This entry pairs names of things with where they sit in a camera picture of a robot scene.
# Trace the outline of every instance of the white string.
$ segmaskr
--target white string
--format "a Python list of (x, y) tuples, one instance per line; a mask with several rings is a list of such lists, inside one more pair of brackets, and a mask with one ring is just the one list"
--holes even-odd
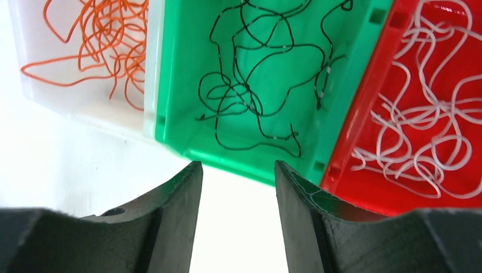
[[(453, 26), (451, 22), (448, 21), (442, 21), (435, 24), (422, 16), (422, 10), (426, 2), (440, 1), (453, 2), (462, 7), (467, 16), (466, 27)], [(373, 122), (381, 126), (377, 135), (375, 152), (355, 147), (352, 156), (359, 159), (361, 162), (357, 166), (352, 166), (352, 171), (367, 169), (380, 173), (387, 181), (426, 198), (440, 198), (443, 192), (454, 198), (467, 199), (482, 193), (482, 179), (475, 190), (465, 194), (452, 193), (442, 186), (445, 178), (444, 172), (457, 171), (470, 161), (473, 150), (472, 144), (469, 139), (462, 135), (457, 117), (475, 125), (482, 125), (482, 118), (471, 116), (471, 114), (482, 113), (481, 108), (459, 108), (467, 103), (482, 102), (482, 96), (465, 98), (462, 100), (457, 100), (457, 96), (460, 88), (464, 84), (482, 80), (482, 74), (469, 76), (460, 80), (454, 87), (450, 102), (439, 100), (433, 91), (433, 83), (437, 76), (457, 52), (460, 51), (468, 37), (472, 37), (482, 42), (482, 35), (472, 31), (472, 25), (473, 17), (470, 8), (461, 0), (420, 0), (415, 10), (415, 14), (412, 17), (412, 21), (410, 22), (410, 27), (405, 31), (404, 38), (402, 39), (402, 43), (404, 43), (405, 46), (395, 55), (395, 61), (392, 63), (395, 67), (404, 71), (406, 75), (405, 83), (393, 102), (382, 94), (379, 95), (383, 101), (381, 104), (382, 108), (387, 111), (387, 116), (389, 116), (389, 118), (385, 119), (381, 114), (371, 111)], [(445, 57), (445, 59), (439, 63), (427, 83), (424, 68), (432, 57), (437, 42), (452, 39), (456, 32), (461, 32), (463, 34), (462, 38), (460, 38), (457, 45)], [(429, 48), (420, 61), (419, 57), (421, 52), (427, 44)], [(399, 103), (407, 96), (406, 91), (410, 82), (413, 81), (414, 78), (407, 66), (397, 60), (409, 52), (415, 45), (418, 46), (415, 55), (415, 63), (418, 69), (417, 78), (421, 83), (421, 92), (427, 100), (427, 104), (407, 109), (399, 109)], [(420, 149), (414, 151), (410, 139), (404, 132), (404, 128), (407, 128), (408, 126), (415, 130), (424, 131), (433, 129), (434, 126), (441, 121), (446, 121), (447, 125), (440, 132), (434, 134), (430, 143), (427, 143)], [(387, 138), (386, 133), (389, 131), (394, 133), (394, 136), (398, 137), (398, 139), (396, 140), (395, 145), (385, 148), (382, 143), (384, 139)], [(448, 159), (445, 162), (442, 162), (437, 154), (437, 147), (446, 142), (454, 143), (454, 149)], [(368, 162), (376, 162), (379, 168), (368, 166)], [(433, 189), (433, 192), (418, 192), (400, 181), (397, 181), (400, 178), (420, 183), (428, 183)]]

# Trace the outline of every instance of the string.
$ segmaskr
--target string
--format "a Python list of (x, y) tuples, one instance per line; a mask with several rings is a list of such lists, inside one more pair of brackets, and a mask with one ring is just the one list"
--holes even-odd
[[(464, 194), (453, 193), (445, 188), (442, 183), (444, 181), (445, 172), (460, 170), (470, 161), (473, 150), (472, 143), (469, 139), (463, 136), (457, 117), (474, 125), (482, 125), (482, 119), (477, 119), (471, 116), (471, 114), (474, 113), (482, 113), (482, 108), (460, 108), (471, 102), (482, 102), (482, 97), (459, 100), (458, 93), (464, 84), (482, 80), (482, 74), (470, 75), (461, 79), (452, 90), (450, 102), (442, 101), (437, 97), (436, 90), (433, 90), (433, 83), (446, 64), (461, 50), (469, 36), (482, 41), (482, 35), (471, 30), (473, 25), (472, 13), (467, 4), (463, 1), (436, 1), (453, 2), (461, 6), (467, 16), (467, 25), (465, 27), (453, 26), (452, 23), (448, 21), (433, 23), (422, 15), (422, 10), (426, 2), (434, 1), (421, 0), (419, 2), (410, 23), (410, 27), (404, 33), (404, 38), (402, 39), (402, 43), (405, 43), (405, 46), (395, 55), (395, 61), (392, 63), (395, 67), (404, 71), (406, 75), (405, 83), (393, 102), (387, 99), (384, 95), (379, 95), (383, 101), (381, 104), (382, 108), (389, 113), (389, 118), (384, 119), (381, 114), (371, 111), (373, 121), (376, 124), (381, 125), (376, 141), (376, 151), (370, 152), (360, 147), (355, 147), (352, 156), (359, 159), (361, 163), (358, 166), (352, 166), (351, 169), (352, 171), (367, 169), (373, 172), (382, 173), (385, 179), (391, 183), (426, 198), (440, 198), (442, 192), (459, 199), (473, 198), (482, 192), (482, 179), (476, 189)], [(460, 38), (454, 49), (452, 49), (451, 52), (438, 64), (435, 72), (427, 83), (424, 68), (428, 60), (432, 57), (436, 44), (438, 42), (453, 39), (456, 32), (461, 32), (463, 34), (462, 38)], [(425, 53), (425, 56), (423, 56), (422, 61), (420, 61), (419, 56), (427, 43), (429, 44), (429, 49)], [(397, 61), (414, 46), (418, 46), (415, 55), (415, 63), (418, 70), (417, 78), (412, 77), (412, 74), (406, 65)], [(402, 98), (407, 96), (406, 91), (410, 82), (413, 80), (420, 81), (422, 87), (421, 92), (428, 104), (399, 109), (398, 104)], [(435, 125), (445, 121), (445, 127), (440, 132), (434, 134), (429, 143), (426, 143), (418, 150), (413, 150), (410, 139), (405, 134), (405, 128), (407, 126), (416, 130), (424, 131), (433, 129), (435, 128)], [(387, 130), (395, 133), (398, 136), (398, 141), (392, 147), (382, 148), (382, 142)], [(443, 162), (438, 156), (437, 146), (445, 142), (455, 142), (455, 144), (452, 153), (450, 153), (448, 159)], [(402, 150), (406, 150), (406, 153), (401, 156), (396, 156), (400, 154), (399, 152)], [(369, 162), (376, 162), (378, 168), (369, 166)], [(416, 175), (408, 172), (411, 169), (415, 170)], [(426, 182), (434, 192), (418, 192), (398, 181), (399, 178), (417, 182)]]
[[(70, 87), (87, 80), (106, 80), (113, 78), (114, 84), (109, 94), (112, 99), (118, 81), (125, 79), (124, 97), (127, 103), (136, 110), (129, 98), (129, 90), (144, 94), (144, 62), (146, 60), (147, 13), (149, 0), (136, 3), (129, 0), (79, 0), (82, 9), (71, 25), (66, 36), (62, 36), (52, 25), (48, 15), (52, 0), (47, 0), (43, 9), (43, 18), (50, 32), (62, 43), (69, 44), (72, 36), (78, 30), (82, 42), (76, 55), (56, 57), (36, 61), (21, 67), (21, 72), (35, 80), (46, 84)], [(105, 75), (88, 76), (72, 82), (49, 80), (29, 69), (43, 67), (62, 61), (77, 61), (78, 71), (88, 72), (103, 68)]]
[[(334, 8), (332, 8), (321, 20), (321, 31), (323, 32), (325, 38), (329, 42), (330, 45), (330, 55), (329, 57), (326, 56), (325, 51), (318, 45), (316, 44), (309, 44), (309, 43), (296, 43), (294, 40), (293, 36), (293, 31), (290, 25), (290, 19), (294, 18), (295, 16), (300, 15), (302, 12), (304, 12), (312, 3), (312, 0), (303, 0), (298, 6), (288, 10), (284, 11), (282, 13), (268, 9), (263, 6), (258, 6), (254, 5), (251, 3), (250, 0), (242, 0), (241, 4), (233, 7), (227, 7), (223, 9), (219, 15), (216, 17), (213, 27), (210, 31), (209, 34), (209, 41), (213, 43), (218, 51), (218, 62), (219, 62), (219, 72), (209, 72), (205, 75), (203, 75), (200, 79), (199, 85), (198, 85), (198, 97), (201, 101), (201, 103), (213, 114), (211, 115), (206, 115), (203, 114), (201, 117), (197, 118), (196, 120), (198, 121), (206, 121), (208, 119), (215, 119), (214, 121), (214, 135), (216, 138), (216, 141), (218, 144), (231, 151), (247, 151), (251, 150), (253, 148), (256, 148), (258, 146), (271, 146), (274, 148), (278, 148), (281, 150), (284, 150), (286, 153), (289, 155), (299, 158), (302, 155), (302, 149), (300, 142), (298, 141), (298, 136), (299, 132), (295, 131), (293, 128), (293, 124), (290, 123), (289, 125), (289, 131), (290, 133), (284, 136), (278, 136), (278, 135), (270, 135), (267, 134), (263, 130), (262, 126), (262, 119), (266, 117), (272, 117), (278, 114), (284, 106), (286, 105), (289, 95), (292, 90), (301, 87), (303, 85), (306, 85), (307, 83), (314, 81), (314, 94), (315, 98), (317, 99), (317, 109), (319, 110), (321, 108), (321, 99), (325, 93), (326, 85), (329, 80), (329, 74), (331, 71), (332, 65), (340, 60), (341, 58), (345, 57), (345, 55), (338, 56), (333, 58), (333, 52), (334, 52), (334, 46), (331, 41), (331, 39), (328, 37), (328, 35), (325, 33), (324, 28), (323, 28), (323, 23), (324, 20), (331, 14), (333, 13), (336, 9), (341, 9), (343, 11), (350, 11), (352, 10), (352, 0), (345, 0), (342, 3), (336, 5)], [(258, 17), (252, 19), (251, 21), (247, 21), (245, 17), (245, 9), (246, 7), (250, 7), (252, 9), (255, 9), (257, 11), (263, 12), (263, 14), (259, 15)], [(243, 25), (242, 28), (238, 29), (232, 36), (231, 36), (231, 45), (232, 45), (232, 53), (233, 53), (233, 58), (232, 58), (232, 67), (231, 67), (231, 72), (232, 72), (232, 78), (230, 78), (227, 74), (225, 74), (226, 68), (223, 66), (223, 60), (222, 60), (222, 48), (221, 45), (216, 42), (213, 39), (213, 33), (218, 27), (218, 22), (221, 19), (221, 17), (227, 13), (230, 10), (238, 10), (239, 11), (239, 19), (241, 21), (241, 24)], [(271, 29), (267, 28), (267, 33), (269, 34), (268, 37), (263, 40), (259, 37), (257, 37), (251, 30), (250, 26), (255, 24), (257, 21), (259, 21), (262, 18), (277, 18), (277, 21), (274, 22), (273, 26)], [(283, 25), (286, 26), (286, 29), (288, 30), (289, 34), (289, 39), (290, 43), (289, 44), (279, 44), (279, 45), (274, 45), (272, 43), (272, 38), (274, 37), (275, 31), (278, 29), (278, 27), (283, 23)], [(236, 37), (239, 35), (247, 35), (251, 39), (253, 39), (257, 45), (248, 47), (248, 46), (243, 46), (240, 44), (236, 43)], [(261, 60), (259, 60), (255, 65), (251, 67), (250, 70), (248, 71), (243, 71), (239, 65), (239, 58), (238, 54), (240, 51), (257, 51), (263, 48), (269, 48), (273, 49), (273, 53), (269, 53), (265, 55)], [(318, 52), (320, 52), (322, 56), (322, 61), (319, 66), (319, 69), (317, 71), (313, 72), (313, 75), (307, 79), (303, 80), (293, 86), (290, 86), (287, 88), (286, 95), (279, 105), (279, 107), (275, 108), (274, 110), (270, 111), (269, 113), (265, 111), (265, 107), (263, 106), (263, 102), (261, 101), (260, 97), (257, 95), (256, 90), (252, 89), (252, 86), (250, 85), (250, 79), (251, 76), (255, 73), (255, 71), (262, 65), (262, 63), (266, 62), (267, 60), (270, 60), (271, 58), (280, 56), (282, 54), (286, 54), (295, 48), (314, 48)], [(318, 93), (317, 90), (317, 85), (318, 85), (318, 78), (320, 75), (326, 71), (326, 76), (325, 76), (325, 81), (323, 83), (323, 87), (321, 91)], [(212, 76), (219, 76), (221, 81), (223, 82), (220, 85), (216, 85), (212, 87), (205, 96), (202, 95), (202, 90), (203, 90), (203, 83), (205, 80), (209, 77)], [(223, 95), (222, 96), (214, 96), (213, 93), (216, 92), (217, 90), (223, 90)], [(230, 103), (229, 105), (225, 106), (223, 103), (225, 102), (225, 99), (231, 99), (231, 101), (234, 102)], [(218, 101), (218, 106), (217, 107), (211, 107), (208, 103), (208, 101)], [(254, 114), (256, 117), (257, 121), (257, 126), (260, 134), (263, 136), (263, 138), (270, 139), (270, 140), (293, 140), (298, 148), (297, 153), (293, 153), (289, 151), (287, 148), (281, 146), (281, 145), (276, 145), (273, 143), (269, 142), (259, 142), (257, 144), (248, 146), (248, 147), (230, 147), (225, 144), (223, 144), (218, 136), (218, 125), (219, 125), (219, 119), (229, 116), (229, 115), (242, 115), (245, 113), (251, 113)]]

